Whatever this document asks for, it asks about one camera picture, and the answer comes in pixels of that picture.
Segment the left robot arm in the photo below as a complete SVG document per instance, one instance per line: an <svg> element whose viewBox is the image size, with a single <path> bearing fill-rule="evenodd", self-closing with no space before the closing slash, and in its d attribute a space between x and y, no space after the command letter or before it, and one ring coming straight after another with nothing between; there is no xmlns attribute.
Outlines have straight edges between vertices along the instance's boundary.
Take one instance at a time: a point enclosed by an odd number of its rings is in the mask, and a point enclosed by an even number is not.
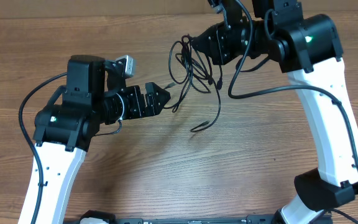
<svg viewBox="0 0 358 224"><path fill-rule="evenodd" d="M127 86L134 76L129 55L106 60L73 55L67 82L56 89L35 117L34 135L23 129L34 155L32 174L19 223L63 223L76 175L101 124L156 116L170 93L154 82Z"/></svg>

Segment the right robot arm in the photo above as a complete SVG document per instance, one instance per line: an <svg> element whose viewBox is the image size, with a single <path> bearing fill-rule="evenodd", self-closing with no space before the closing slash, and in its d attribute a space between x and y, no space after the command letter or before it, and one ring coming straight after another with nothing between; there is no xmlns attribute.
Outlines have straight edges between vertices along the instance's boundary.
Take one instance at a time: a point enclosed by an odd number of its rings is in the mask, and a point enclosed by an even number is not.
<svg viewBox="0 0 358 224"><path fill-rule="evenodd" d="M343 49L333 20L304 17L300 2L211 1L224 20L192 41L215 65L264 56L288 75L313 135L317 168L295 177L295 198L269 217L270 223L313 223L358 195L358 127L345 81Z"/></svg>

